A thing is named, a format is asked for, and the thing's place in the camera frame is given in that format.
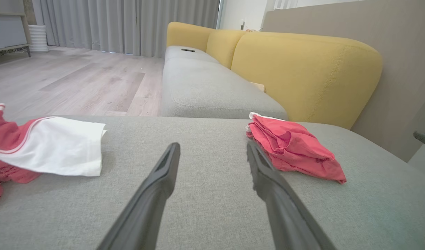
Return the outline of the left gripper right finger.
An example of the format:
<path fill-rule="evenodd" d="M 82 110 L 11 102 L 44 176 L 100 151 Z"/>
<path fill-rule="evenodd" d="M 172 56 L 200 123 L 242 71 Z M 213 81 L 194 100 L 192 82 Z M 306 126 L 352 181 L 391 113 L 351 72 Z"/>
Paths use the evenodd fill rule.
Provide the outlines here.
<path fill-rule="evenodd" d="M 277 250 L 334 250 L 335 246 L 292 187 L 254 141 L 247 143 L 253 189 L 266 203 Z"/>

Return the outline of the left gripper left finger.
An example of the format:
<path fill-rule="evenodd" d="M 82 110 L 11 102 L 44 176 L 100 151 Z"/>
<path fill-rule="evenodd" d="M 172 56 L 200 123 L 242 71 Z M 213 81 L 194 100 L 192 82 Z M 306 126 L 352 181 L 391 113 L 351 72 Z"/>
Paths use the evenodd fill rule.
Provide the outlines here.
<path fill-rule="evenodd" d="M 154 250 L 177 179 L 180 144 L 169 144 L 98 245 L 98 250 Z"/>

